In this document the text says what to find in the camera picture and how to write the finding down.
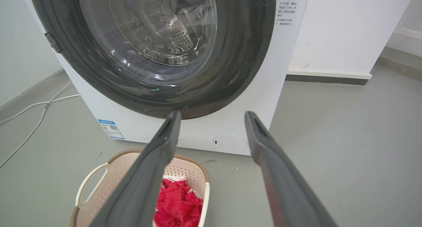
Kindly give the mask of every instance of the red towel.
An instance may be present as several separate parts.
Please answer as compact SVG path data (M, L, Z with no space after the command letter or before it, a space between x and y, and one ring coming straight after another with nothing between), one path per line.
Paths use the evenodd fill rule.
M186 180L163 179L154 222L157 227L197 227L204 200L196 197Z

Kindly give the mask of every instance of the washing machine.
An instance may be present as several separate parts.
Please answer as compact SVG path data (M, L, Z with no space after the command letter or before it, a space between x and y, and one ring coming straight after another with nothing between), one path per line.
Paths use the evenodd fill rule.
M179 110L179 147L250 155L244 113L270 127L307 0L28 2L110 138L148 143Z

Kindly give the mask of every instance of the power cord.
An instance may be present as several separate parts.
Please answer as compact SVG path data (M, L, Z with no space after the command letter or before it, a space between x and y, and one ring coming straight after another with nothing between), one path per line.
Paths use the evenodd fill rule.
M50 101L46 101L46 102L38 102L38 103L35 103L35 104L31 104L31 105L29 105L26 109L24 109L24 110L22 110L22 111L20 111L18 114L16 114L15 116L12 116L12 117L10 117L10 118L8 118L8 119L6 119L6 120L3 120L3 121L1 121L0 122L0 124L2 124L3 122L7 122L7 121L9 121L9 120L11 120L11 119L13 119L13 118L15 118L15 117L17 117L17 116L19 116L20 114L22 114L24 111L26 111L26 110L28 110L28 109L30 109L30 108L32 108L32 107L34 107L34 106L37 106L37 105L40 105L40 104L47 104L46 106L45 106L45 108L44 108L44 110L43 110L43 113L41 113L41 119L40 119L40 121L38 122L38 124L35 126L35 128L31 131L31 133L26 137L26 139L22 142L22 144L20 144L19 146L18 146L18 148L16 148L15 149L15 151L13 151L13 153L12 154L10 154L9 155L9 157L7 157L6 159L5 159L5 161L3 161L3 163L1 163L0 164L0 168L4 165L4 164L6 164L6 162L26 143L26 141L29 139L29 137L31 137L32 136L32 134L35 132L35 130L40 126L40 124L41 124L41 122L42 122L42 120L44 119L44 115L45 115L45 112L47 111L47 109L48 109L48 107L50 106L50 104L52 103L52 102L57 102L57 101L60 101L60 100L63 100L63 99L68 99L68 98L73 98L73 97L77 97L77 96L80 96L80 95L71 95L71 96L67 96L67 97L63 97L63 98L59 98L59 99L56 99L56 100L54 100L68 85L70 85L72 83L72 81L71 82L69 82L65 87L63 87L56 95L54 95L53 96L53 98L51 98L50 99Z

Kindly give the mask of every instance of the washing machine door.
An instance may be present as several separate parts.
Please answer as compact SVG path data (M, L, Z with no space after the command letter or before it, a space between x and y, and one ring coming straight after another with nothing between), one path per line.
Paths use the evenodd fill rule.
M131 110L213 113L252 81L270 43L275 0L33 0L52 47Z

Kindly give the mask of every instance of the gray floor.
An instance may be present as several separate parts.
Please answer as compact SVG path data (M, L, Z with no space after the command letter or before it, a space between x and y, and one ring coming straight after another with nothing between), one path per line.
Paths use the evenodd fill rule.
M380 68L372 74L366 86L286 82L270 132L339 226L422 226L422 83ZM0 111L0 120L49 100L66 81L63 74L47 81ZM75 93L70 87L60 97ZM0 125L1 161L26 138L43 108ZM68 225L84 177L112 155L143 147L110 140L81 98L55 102L0 168L0 226ZM177 153L209 171L207 227L272 226L251 158Z

